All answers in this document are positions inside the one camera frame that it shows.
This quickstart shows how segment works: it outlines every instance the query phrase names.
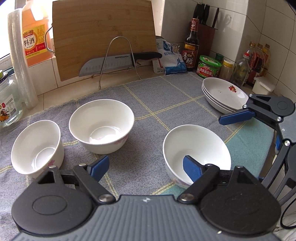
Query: green jar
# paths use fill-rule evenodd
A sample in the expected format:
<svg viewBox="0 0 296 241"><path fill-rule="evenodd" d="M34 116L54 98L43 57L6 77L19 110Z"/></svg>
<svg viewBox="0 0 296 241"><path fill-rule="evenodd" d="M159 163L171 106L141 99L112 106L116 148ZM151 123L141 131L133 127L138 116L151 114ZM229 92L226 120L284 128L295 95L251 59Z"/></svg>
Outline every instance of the green jar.
<svg viewBox="0 0 296 241"><path fill-rule="evenodd" d="M201 55L196 73L203 78L217 77L222 64L217 60Z"/></svg>

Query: checkered tablecloth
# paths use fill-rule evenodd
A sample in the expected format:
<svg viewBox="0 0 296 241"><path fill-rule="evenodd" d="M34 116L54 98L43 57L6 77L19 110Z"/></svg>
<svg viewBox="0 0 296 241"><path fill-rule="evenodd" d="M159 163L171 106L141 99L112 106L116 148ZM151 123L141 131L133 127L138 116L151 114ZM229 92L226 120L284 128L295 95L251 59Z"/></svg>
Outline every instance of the checkered tablecloth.
<svg viewBox="0 0 296 241"><path fill-rule="evenodd" d="M65 148L63 169L79 163L90 164L99 156L85 150L68 129L72 113L81 105L96 99L115 99L127 104L135 114L135 124L124 146L109 154L110 168L100 183L116 198L121 194L174 194L176 186L165 171L162 153L166 134L176 126L195 124L215 132L227 145L235 165L244 165L258 176L267 156L273 130L252 119L222 126L220 112L206 101L202 79L195 73L184 73L139 80L107 88L88 96L51 107L2 129L0 161L0 237L8 241L18 233L11 217L14 200L32 182L17 173L10 160L12 145L19 133L39 120L56 122Z"/></svg>

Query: plastic bag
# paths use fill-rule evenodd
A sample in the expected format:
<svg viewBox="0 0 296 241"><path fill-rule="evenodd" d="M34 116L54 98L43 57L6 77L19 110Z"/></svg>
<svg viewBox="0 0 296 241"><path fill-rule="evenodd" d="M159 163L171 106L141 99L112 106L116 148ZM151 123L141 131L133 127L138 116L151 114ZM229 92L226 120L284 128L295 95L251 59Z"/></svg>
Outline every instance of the plastic bag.
<svg viewBox="0 0 296 241"><path fill-rule="evenodd" d="M158 60L153 60L154 73L176 74L187 71L186 65L179 53L175 53L170 43L164 39L156 39L158 52L163 56Z"/></svg>

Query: orange plastic jug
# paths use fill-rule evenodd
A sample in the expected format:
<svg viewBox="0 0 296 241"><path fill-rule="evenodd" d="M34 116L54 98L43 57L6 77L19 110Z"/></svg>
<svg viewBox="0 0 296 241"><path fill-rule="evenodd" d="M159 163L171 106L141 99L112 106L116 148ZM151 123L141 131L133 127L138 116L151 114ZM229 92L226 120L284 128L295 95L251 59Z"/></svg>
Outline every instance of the orange plastic jug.
<svg viewBox="0 0 296 241"><path fill-rule="evenodd" d="M22 37L28 66L32 66L53 57L45 47L45 32L49 29L49 19L41 0L26 0L22 9ZM47 34L48 47L52 47Z"/></svg>

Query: screw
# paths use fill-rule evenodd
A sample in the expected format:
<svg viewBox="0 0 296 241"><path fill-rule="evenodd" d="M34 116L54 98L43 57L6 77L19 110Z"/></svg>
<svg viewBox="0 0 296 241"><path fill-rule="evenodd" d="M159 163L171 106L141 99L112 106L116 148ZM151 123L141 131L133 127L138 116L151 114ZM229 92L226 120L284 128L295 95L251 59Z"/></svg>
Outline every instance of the screw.
<svg viewBox="0 0 296 241"><path fill-rule="evenodd" d="M194 199L194 196L190 193L185 193L180 196L180 199L184 202L190 202Z"/></svg>
<svg viewBox="0 0 296 241"><path fill-rule="evenodd" d="M101 202L112 202L114 201L115 197L112 196L111 194L103 194L101 196L99 196L99 200Z"/></svg>

